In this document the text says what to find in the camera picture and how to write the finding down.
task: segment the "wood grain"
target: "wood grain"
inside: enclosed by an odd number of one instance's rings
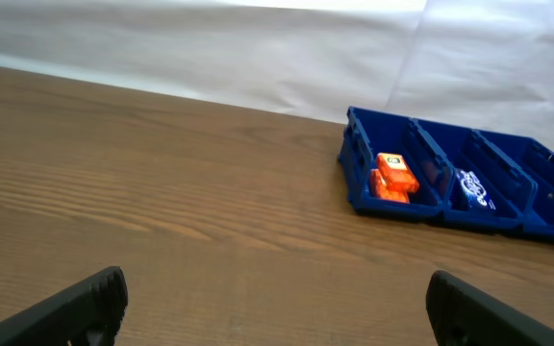
[[[118,345],[433,345],[445,269],[554,328],[554,245],[356,215],[341,131],[0,68],[0,320],[120,265]]]

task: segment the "orange box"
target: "orange box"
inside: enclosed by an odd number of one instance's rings
[[[375,158],[375,164],[390,190],[410,193],[418,191],[420,183],[402,156],[380,153]]]
[[[378,169],[371,169],[369,182],[373,196],[395,202],[410,203],[410,198],[408,197],[407,192],[391,190],[388,188],[386,181],[382,178],[382,174]]]

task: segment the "blue storage tray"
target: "blue storage tray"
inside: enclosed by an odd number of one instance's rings
[[[481,132],[516,161],[537,184],[533,205],[525,212],[523,231],[554,237],[554,153],[535,139]]]
[[[518,229],[524,212],[531,209],[536,190],[536,184],[518,164],[476,130],[427,120],[418,123],[438,143],[451,166],[443,200],[444,221],[490,230]],[[461,191],[457,168],[475,173],[497,207],[495,214],[463,210],[456,203]]]
[[[348,199],[357,211],[377,211],[422,220],[440,215],[450,168],[437,143],[405,116],[350,108],[339,160],[349,187]],[[420,188],[410,204],[373,197],[369,172],[380,152],[398,153],[415,174]]]
[[[356,211],[554,237],[554,153],[532,138],[350,107],[339,155]],[[375,198],[369,172],[380,152],[400,154],[420,182],[410,204]],[[462,210],[456,167],[473,171],[495,214]]]

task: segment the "blue package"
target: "blue package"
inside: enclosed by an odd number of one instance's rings
[[[461,186],[462,206],[466,210],[494,213],[495,204],[487,190],[473,172],[457,168],[457,179]]]

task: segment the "white backdrop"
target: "white backdrop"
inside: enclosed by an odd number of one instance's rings
[[[355,105],[554,150],[554,0],[0,0],[0,65],[336,122]]]

